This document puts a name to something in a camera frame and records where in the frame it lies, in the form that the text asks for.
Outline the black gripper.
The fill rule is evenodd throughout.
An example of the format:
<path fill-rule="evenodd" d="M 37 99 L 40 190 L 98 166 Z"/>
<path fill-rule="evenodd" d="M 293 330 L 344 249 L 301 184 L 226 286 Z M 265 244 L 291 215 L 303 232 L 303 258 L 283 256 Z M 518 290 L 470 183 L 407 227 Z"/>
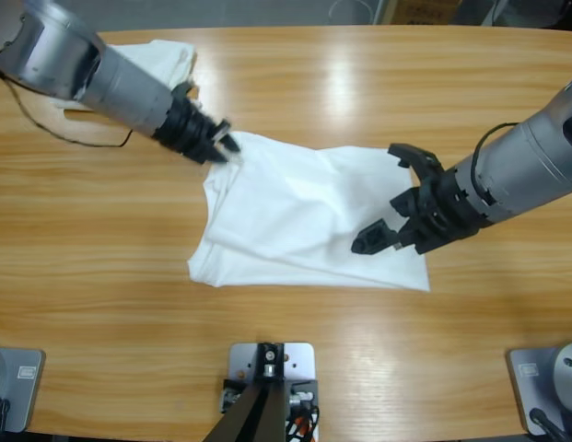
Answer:
<path fill-rule="evenodd" d="M 403 227 L 379 219 L 357 233 L 351 251 L 377 254 L 413 245 L 425 254 L 489 227 L 491 222 L 469 203 L 469 193 L 460 188 L 456 174 L 455 168 L 429 174 L 418 187 L 393 198 L 391 206 L 407 219 Z"/>
<path fill-rule="evenodd" d="M 215 122 L 188 97 L 193 85 L 178 85 L 164 122 L 152 138 L 167 149 L 198 163 L 221 163 L 239 159 L 240 147 L 228 120 Z"/>

